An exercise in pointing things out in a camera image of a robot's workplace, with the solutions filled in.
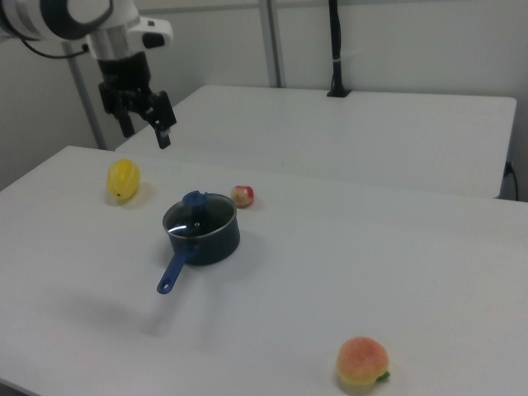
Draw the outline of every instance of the toy fruit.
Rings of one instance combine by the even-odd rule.
[[[247,208],[253,203],[255,193],[250,186],[235,186],[231,190],[231,199],[237,208]]]
[[[140,176],[138,166],[122,158],[108,169],[106,188],[116,199],[128,200],[138,189]]]
[[[337,356],[337,372],[349,385],[370,385],[389,377],[389,356],[385,348],[368,337],[345,342]]]

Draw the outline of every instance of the white wall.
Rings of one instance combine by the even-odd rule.
[[[64,53],[57,43],[38,48]],[[14,39],[0,50],[1,190],[65,146],[96,142],[65,60],[43,59]]]
[[[162,14],[148,13],[152,18],[170,21],[174,30],[172,46],[147,53],[153,91],[167,91],[171,103],[176,105],[206,84],[269,87],[274,79],[270,73],[274,71],[269,65],[271,55],[266,56],[270,49],[264,39],[259,2],[226,0],[213,10],[207,7],[211,3],[208,0],[194,2],[193,8],[186,7],[188,3],[137,2],[140,8],[171,7],[163,9]],[[101,72],[92,59],[79,59],[78,64],[107,146],[114,149],[125,139],[117,122],[104,112],[97,88]],[[136,130],[146,126],[138,116],[133,115],[133,121]]]
[[[358,91],[508,96],[518,100],[511,159],[528,200],[528,1],[340,2],[343,79]],[[278,0],[287,87],[328,89],[328,3]],[[513,197],[508,181],[504,191]]]

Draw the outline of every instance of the peach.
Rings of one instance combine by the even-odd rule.
[[[389,376],[389,356],[385,348],[368,337],[345,342],[337,356],[337,372],[349,385],[370,385]]]

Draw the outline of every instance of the green leaf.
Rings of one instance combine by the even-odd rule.
[[[390,377],[390,373],[388,371],[386,371],[385,374],[383,374],[380,377],[378,377],[376,382],[384,382],[384,381],[386,381],[388,379],[388,377]]]

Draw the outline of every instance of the pot lid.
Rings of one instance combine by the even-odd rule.
[[[163,217],[163,227],[172,236],[199,238],[219,232],[236,216],[236,207],[220,194],[186,194]]]

